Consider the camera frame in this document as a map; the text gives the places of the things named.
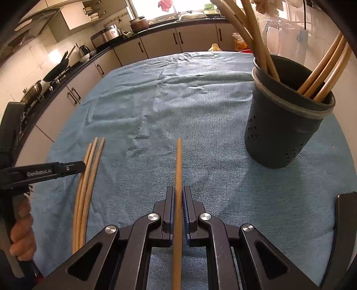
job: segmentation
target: human hand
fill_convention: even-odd
[[[21,218],[12,227],[10,232],[10,238],[14,242],[10,246],[10,254],[17,256],[19,261],[31,260],[37,250],[35,234],[32,230],[34,219],[30,211],[30,200],[25,198],[19,206],[19,215]]]

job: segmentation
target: utensil holder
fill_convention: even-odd
[[[332,92],[321,103],[297,93],[311,71],[284,57],[272,55],[272,59],[281,83],[261,71],[254,59],[245,144],[250,156],[261,165],[282,168],[299,154],[322,120],[331,114],[336,101]]]

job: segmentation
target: pink towel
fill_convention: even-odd
[[[168,12],[172,6],[172,0],[161,0],[158,7],[160,6],[163,11]]]

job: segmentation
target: metal screw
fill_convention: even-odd
[[[113,234],[116,232],[116,226],[110,225],[105,228],[107,234]]]
[[[200,215],[201,220],[210,220],[211,219],[211,215],[208,213],[203,213]]]
[[[153,212],[152,214],[149,214],[149,215],[147,216],[147,218],[148,218],[149,220],[158,220],[158,219],[159,219],[159,215]]]
[[[250,225],[250,224],[244,224],[242,226],[242,229],[243,229],[243,231],[250,232],[250,231],[252,231],[254,229],[254,227],[252,225]]]

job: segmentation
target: black countertop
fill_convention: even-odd
[[[90,65],[93,61],[95,61],[97,58],[101,57],[104,55],[106,52],[111,50],[112,48],[119,46],[125,42],[137,39],[139,37],[142,37],[144,35],[148,35],[151,33],[155,33],[158,31],[170,29],[170,28],[176,28],[176,27],[182,27],[182,26],[189,26],[189,25],[195,25],[195,24],[209,24],[209,23],[229,23],[227,19],[225,18],[202,18],[202,19],[192,19],[192,20],[181,20],[181,21],[174,21],[171,23],[166,23],[162,25],[157,25],[155,27],[149,28],[147,30],[141,31],[139,33],[134,34],[131,37],[127,38],[121,38],[117,37],[115,39],[112,39],[111,41],[101,45],[96,49],[96,54],[92,56],[89,61],[77,65],[75,69],[73,69],[70,73],[66,75],[66,78],[54,88],[52,92],[47,92],[45,99],[40,103],[40,105],[36,106],[33,111],[31,111],[31,116],[27,118],[27,123],[23,127],[22,134],[19,140],[19,145],[17,147],[16,155],[18,156],[20,154],[20,151],[25,144],[25,141],[27,137],[30,135],[31,130],[33,127],[36,125],[37,121],[41,117],[41,115],[45,112],[47,107],[51,104],[51,102],[55,99],[55,97],[58,95],[60,91],[62,91],[65,86],[75,77],[77,76],[82,70],[84,70],[88,65]]]

